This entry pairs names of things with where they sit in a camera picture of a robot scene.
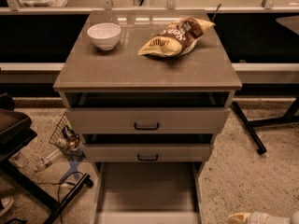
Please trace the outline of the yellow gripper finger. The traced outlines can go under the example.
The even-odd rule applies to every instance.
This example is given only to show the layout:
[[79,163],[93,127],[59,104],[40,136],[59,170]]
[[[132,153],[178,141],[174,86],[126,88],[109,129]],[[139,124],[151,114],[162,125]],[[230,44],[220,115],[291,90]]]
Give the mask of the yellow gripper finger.
[[232,214],[227,217],[226,223],[227,224],[247,224],[247,220],[249,216],[250,213],[245,213],[245,212]]

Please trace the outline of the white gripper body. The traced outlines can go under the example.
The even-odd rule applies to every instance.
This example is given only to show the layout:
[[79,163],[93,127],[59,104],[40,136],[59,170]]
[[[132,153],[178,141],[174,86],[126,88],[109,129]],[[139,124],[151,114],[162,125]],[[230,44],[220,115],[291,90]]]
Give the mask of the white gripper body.
[[253,212],[248,217],[248,224],[291,224],[289,217],[273,217],[266,213]]

